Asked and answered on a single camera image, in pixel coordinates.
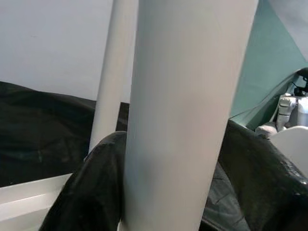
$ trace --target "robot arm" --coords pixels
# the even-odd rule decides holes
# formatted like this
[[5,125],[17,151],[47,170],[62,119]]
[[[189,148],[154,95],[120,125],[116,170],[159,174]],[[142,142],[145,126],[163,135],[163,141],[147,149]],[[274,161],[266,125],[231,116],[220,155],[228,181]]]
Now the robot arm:
[[277,131],[285,130],[285,124],[289,122],[290,115],[296,107],[296,97],[284,96],[278,102],[278,117],[276,122]]

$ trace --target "black fabric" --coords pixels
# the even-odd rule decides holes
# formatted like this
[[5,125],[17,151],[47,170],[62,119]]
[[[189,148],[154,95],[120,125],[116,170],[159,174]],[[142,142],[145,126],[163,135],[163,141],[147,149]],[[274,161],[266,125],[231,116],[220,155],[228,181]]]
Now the black fabric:
[[69,178],[39,231],[116,231],[125,147],[126,132],[103,139]]
[[[88,153],[95,101],[0,82],[0,187],[71,173]],[[117,130],[127,130],[121,104]]]
[[[41,231],[116,231],[125,134],[107,137],[83,164],[94,107],[0,82],[0,187],[75,172]],[[128,111],[122,104],[117,129],[127,129]],[[218,162],[201,231],[308,230],[308,181],[267,139],[229,121]]]
[[308,230],[308,180],[269,140],[229,121],[218,161],[250,230]]

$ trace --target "white panel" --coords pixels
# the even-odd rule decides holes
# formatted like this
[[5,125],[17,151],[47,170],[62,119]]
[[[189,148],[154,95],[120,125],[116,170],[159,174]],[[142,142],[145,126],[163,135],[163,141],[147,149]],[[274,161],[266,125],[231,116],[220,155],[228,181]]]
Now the white panel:
[[112,0],[0,0],[0,81],[96,99]]
[[269,0],[274,11],[308,61],[308,1]]

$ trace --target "wrinkled black plastic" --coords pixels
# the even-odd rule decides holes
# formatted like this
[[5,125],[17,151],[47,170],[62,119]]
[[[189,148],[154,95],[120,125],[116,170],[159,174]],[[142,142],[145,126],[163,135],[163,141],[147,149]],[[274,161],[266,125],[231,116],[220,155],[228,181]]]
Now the wrinkled black plastic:
[[[88,153],[95,101],[0,82],[0,187],[71,173]],[[127,130],[122,103],[117,130]]]
[[[0,187],[70,172],[44,231],[116,231],[125,133],[88,152],[94,101],[0,82]],[[117,129],[126,130],[128,104]],[[273,145],[229,122],[201,231],[308,231],[308,182]]]
[[269,140],[229,121],[219,163],[250,230],[308,230],[308,181]]
[[40,231],[116,231],[123,211],[126,132],[103,139],[65,184]]

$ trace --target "white pole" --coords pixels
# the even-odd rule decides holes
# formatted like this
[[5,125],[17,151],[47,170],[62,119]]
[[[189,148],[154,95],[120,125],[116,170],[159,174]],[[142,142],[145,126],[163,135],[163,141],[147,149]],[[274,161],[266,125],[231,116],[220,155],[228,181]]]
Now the white pole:
[[198,230],[256,7],[140,0],[125,230]]
[[131,46],[134,45],[138,0],[114,0],[97,96],[90,150],[115,131]]

